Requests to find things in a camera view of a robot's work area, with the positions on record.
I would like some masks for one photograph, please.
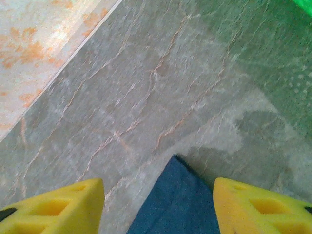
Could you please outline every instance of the blue fabric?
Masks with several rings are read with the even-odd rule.
[[[219,234],[208,187],[173,156],[127,234]]]

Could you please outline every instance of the gray marble tile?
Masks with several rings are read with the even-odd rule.
[[[283,86],[309,85],[311,26],[278,6],[124,0],[0,143],[0,205],[101,177],[100,233],[125,233],[176,153],[312,201],[311,89]]]

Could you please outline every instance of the black strip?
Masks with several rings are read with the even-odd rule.
[[[312,214],[312,207],[306,206],[304,209],[306,209],[310,214]]]
[[[8,208],[5,210],[0,211],[0,222],[2,222],[4,219],[6,219],[7,217],[9,217],[11,214],[13,214],[15,211],[17,211],[16,208],[12,207],[12,208]]]

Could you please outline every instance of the marble veining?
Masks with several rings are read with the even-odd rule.
[[[0,143],[0,205],[101,177],[100,233],[126,233],[176,153],[210,187],[225,176],[311,202],[311,90],[283,86],[310,82],[297,11],[124,0]]]

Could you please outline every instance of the blue cloth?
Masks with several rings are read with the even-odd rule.
[[[219,234],[208,187],[173,156],[127,234]]]

